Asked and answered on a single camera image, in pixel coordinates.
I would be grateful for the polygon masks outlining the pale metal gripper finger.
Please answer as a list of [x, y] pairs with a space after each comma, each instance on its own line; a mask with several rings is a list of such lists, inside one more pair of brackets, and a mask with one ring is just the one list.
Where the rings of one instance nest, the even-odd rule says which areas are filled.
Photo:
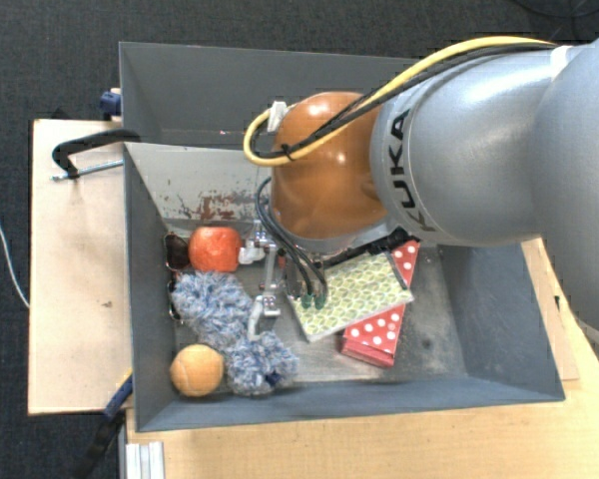
[[249, 340], [257, 340], [265, 331], [273, 330], [280, 315], [281, 309], [274, 295], [258, 295], [254, 299], [248, 319]]
[[263, 260], [270, 250], [270, 240], [267, 236], [248, 237], [239, 250], [239, 264], [253, 264]]

